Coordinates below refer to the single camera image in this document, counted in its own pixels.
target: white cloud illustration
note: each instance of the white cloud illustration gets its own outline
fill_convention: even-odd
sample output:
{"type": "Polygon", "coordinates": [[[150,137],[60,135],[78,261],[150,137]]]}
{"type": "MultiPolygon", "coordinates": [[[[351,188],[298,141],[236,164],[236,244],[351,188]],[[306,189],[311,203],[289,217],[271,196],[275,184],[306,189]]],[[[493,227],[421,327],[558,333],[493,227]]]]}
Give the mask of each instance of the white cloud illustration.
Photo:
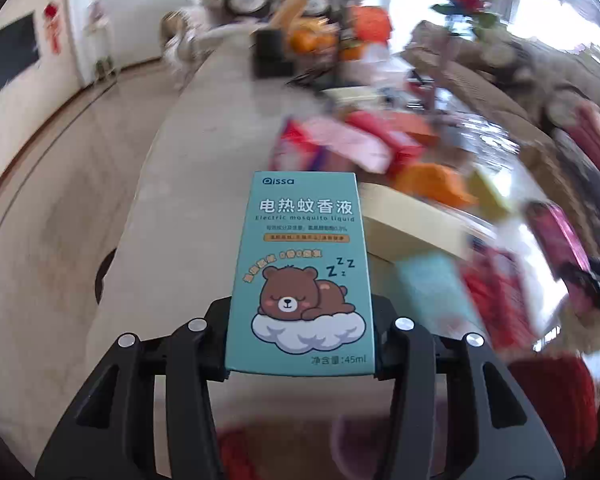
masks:
{"type": "Polygon", "coordinates": [[[283,352],[304,354],[309,350],[335,350],[353,343],[365,333],[365,320],[357,312],[320,316],[311,321],[280,321],[257,314],[251,322],[253,333],[283,352]]]}

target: bear's ear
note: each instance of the bear's ear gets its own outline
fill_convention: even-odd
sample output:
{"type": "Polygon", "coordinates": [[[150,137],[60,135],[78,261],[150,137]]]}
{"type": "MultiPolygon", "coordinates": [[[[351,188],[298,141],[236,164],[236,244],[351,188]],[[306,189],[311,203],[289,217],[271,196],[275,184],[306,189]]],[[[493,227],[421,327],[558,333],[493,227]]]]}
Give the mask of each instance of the bear's ear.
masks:
{"type": "Polygon", "coordinates": [[[273,276],[278,271],[279,271],[279,269],[274,266],[265,267],[264,269],[262,269],[262,277],[265,280],[268,280],[271,276],[273,276]]]}
{"type": "Polygon", "coordinates": [[[318,270],[315,267],[305,267],[302,269],[307,276],[310,276],[312,280],[315,280],[318,277],[318,270]]]}

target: silver screw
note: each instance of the silver screw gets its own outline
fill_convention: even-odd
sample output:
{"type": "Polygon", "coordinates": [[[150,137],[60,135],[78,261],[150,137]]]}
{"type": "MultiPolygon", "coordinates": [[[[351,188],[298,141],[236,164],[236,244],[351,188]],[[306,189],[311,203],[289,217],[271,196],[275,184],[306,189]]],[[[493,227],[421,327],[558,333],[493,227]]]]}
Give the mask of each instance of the silver screw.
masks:
{"type": "Polygon", "coordinates": [[[136,342],[136,336],[133,334],[123,334],[118,338],[118,346],[122,346],[122,348],[129,348],[133,346],[136,342]]]}
{"type": "Polygon", "coordinates": [[[408,317],[399,317],[395,320],[395,327],[398,330],[404,330],[406,332],[407,330],[413,330],[414,326],[416,326],[416,324],[408,317]]]}
{"type": "Polygon", "coordinates": [[[480,334],[471,332],[470,334],[467,334],[464,338],[466,339],[466,342],[471,346],[478,347],[484,345],[484,338],[480,334]]]}
{"type": "Polygon", "coordinates": [[[201,317],[192,319],[187,325],[192,332],[202,332],[206,328],[206,321],[201,317]]]}

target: marble tabletop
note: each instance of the marble tabletop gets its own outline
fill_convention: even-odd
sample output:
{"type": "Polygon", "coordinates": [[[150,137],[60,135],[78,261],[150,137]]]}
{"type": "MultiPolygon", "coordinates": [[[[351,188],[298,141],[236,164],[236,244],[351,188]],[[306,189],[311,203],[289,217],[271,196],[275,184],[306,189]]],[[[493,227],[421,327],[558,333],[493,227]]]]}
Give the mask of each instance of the marble tabletop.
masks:
{"type": "MultiPolygon", "coordinates": [[[[265,170],[285,116],[322,110],[310,93],[284,80],[254,81],[248,38],[226,40],[206,61],[164,121],[145,161],[104,296],[88,335],[87,372],[116,338],[168,335],[232,292],[251,175],[265,170]]],[[[516,163],[498,186],[514,204],[544,194],[516,163]]],[[[550,325],[564,297],[535,238],[520,216],[498,227],[498,242],[523,266],[532,323],[550,325]]],[[[373,260],[374,292],[399,301],[373,260]]],[[[371,377],[295,379],[232,373],[210,384],[217,426],[260,416],[331,418],[339,413],[387,413],[392,381],[371,377]]],[[[157,392],[160,401],[164,392],[157,392]]]]}

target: red flower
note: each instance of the red flower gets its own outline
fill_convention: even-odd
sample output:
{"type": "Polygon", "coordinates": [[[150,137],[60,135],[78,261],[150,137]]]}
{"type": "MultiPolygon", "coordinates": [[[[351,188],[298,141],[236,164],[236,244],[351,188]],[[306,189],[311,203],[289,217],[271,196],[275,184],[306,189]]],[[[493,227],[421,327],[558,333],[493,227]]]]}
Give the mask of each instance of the red flower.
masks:
{"type": "Polygon", "coordinates": [[[48,4],[48,6],[45,7],[45,10],[43,12],[45,18],[52,20],[58,13],[58,4],[51,2],[50,4],[48,4]]]}
{"type": "Polygon", "coordinates": [[[484,8],[482,0],[454,0],[454,3],[458,7],[461,7],[462,10],[467,10],[468,12],[475,12],[484,8]]]}

